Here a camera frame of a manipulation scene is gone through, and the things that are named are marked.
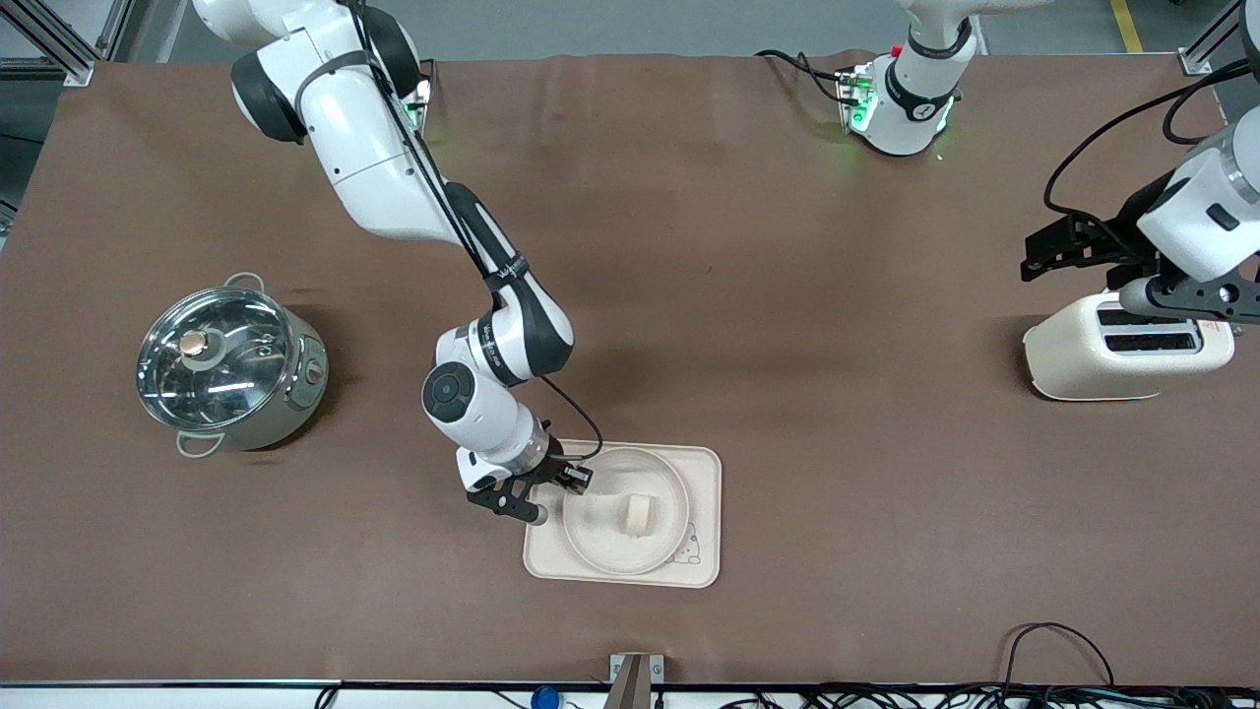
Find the table surface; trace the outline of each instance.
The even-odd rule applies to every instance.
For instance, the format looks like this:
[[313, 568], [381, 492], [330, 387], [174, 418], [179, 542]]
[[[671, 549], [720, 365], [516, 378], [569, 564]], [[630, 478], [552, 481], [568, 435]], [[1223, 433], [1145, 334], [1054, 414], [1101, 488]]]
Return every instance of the table surface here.
[[[418, 400], [486, 305], [457, 248], [359, 229], [228, 67], [98, 67], [0, 257], [0, 674], [561, 680], [651, 650], [675, 681], [988, 680], [1052, 620], [1121, 683], [1260, 683], [1250, 336], [1118, 406], [1038, 399], [1018, 345], [1104, 285], [1019, 281], [1046, 175], [1183, 82], [1169, 55], [978, 58], [950, 128], [895, 159], [762, 59], [441, 65], [433, 151], [572, 317], [558, 382], [612, 440], [724, 462], [722, 573], [690, 591], [534, 579], [520, 526], [464, 500]], [[1176, 164], [1157, 113], [1062, 199], [1111, 212]], [[137, 345], [246, 268], [328, 341], [330, 389], [287, 446], [184, 461]], [[1066, 640], [1021, 647], [1017, 680], [1099, 680]]]

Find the pot lid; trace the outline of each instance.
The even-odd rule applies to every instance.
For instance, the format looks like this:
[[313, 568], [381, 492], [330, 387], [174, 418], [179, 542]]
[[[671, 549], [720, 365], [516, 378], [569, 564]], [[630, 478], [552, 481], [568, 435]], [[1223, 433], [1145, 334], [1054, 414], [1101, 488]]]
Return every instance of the pot lid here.
[[291, 340], [285, 310], [257, 290], [194, 292], [149, 327], [136, 368], [140, 400], [169, 427], [226, 427], [281, 388], [290, 372]]

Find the yellow line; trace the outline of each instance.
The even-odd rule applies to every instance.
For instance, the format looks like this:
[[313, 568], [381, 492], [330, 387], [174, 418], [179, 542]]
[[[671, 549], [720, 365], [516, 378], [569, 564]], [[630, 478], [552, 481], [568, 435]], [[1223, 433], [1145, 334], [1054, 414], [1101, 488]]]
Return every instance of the yellow line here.
[[1124, 50], [1142, 52], [1142, 40], [1138, 39], [1138, 28], [1133, 25], [1129, 4], [1125, 0], [1111, 0], [1111, 14], [1115, 15], [1115, 24], [1120, 28], [1120, 38], [1124, 39]]

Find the pot handle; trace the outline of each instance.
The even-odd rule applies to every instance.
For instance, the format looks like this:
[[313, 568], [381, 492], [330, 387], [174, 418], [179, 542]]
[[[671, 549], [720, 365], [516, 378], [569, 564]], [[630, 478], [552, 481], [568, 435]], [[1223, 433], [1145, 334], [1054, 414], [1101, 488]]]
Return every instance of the pot handle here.
[[[227, 434], [222, 433], [205, 436], [199, 433], [179, 432], [175, 434], [175, 450], [179, 451], [179, 455], [183, 456], [184, 458], [192, 458], [194, 461], [198, 458], [208, 458], [210, 456], [214, 456], [214, 453], [219, 450], [219, 447], [223, 446], [224, 438], [227, 438]], [[202, 453], [192, 453], [186, 448], [189, 441], [213, 441], [214, 445], [210, 446], [208, 451], [204, 451]]]
[[258, 273], [256, 273], [253, 271], [241, 271], [239, 273], [232, 273], [231, 276], [228, 276], [228, 280], [223, 281], [223, 285], [224, 285], [224, 287], [229, 286], [229, 285], [236, 285], [237, 281], [242, 281], [242, 280], [253, 280], [253, 281], [257, 281], [258, 282], [258, 287], [256, 290], [258, 292], [266, 292], [267, 291], [267, 286], [262, 282], [262, 276], [260, 276]]

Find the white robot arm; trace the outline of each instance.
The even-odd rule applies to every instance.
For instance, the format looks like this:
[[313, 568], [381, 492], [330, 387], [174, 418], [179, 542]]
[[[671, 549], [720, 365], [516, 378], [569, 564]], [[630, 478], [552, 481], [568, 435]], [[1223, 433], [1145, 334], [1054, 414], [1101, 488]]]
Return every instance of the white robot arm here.
[[258, 47], [232, 67], [237, 103], [272, 139], [309, 139], [357, 223], [387, 238], [446, 241], [467, 251], [494, 303], [441, 335], [422, 403], [460, 447], [469, 500], [543, 524], [547, 511], [527, 500], [529, 487], [554, 482], [581, 494], [590, 472], [563, 455], [508, 389], [563, 368], [573, 329], [481, 200], [433, 162], [404, 110], [423, 78], [406, 30], [357, 1], [193, 5], [223, 39]]
[[958, 81], [976, 52], [970, 15], [1018, 13], [1053, 0], [896, 0], [910, 15], [906, 45], [854, 68], [842, 97], [845, 126], [874, 149], [912, 155], [945, 128]]
[[[1247, 62], [1256, 72], [1260, 0], [1242, 6]], [[1067, 266], [1118, 263], [1108, 286], [1135, 314], [1260, 322], [1260, 286], [1239, 272], [1260, 251], [1260, 107], [1194, 146], [1168, 174], [1099, 224], [1070, 213], [1029, 235], [1023, 280]]]

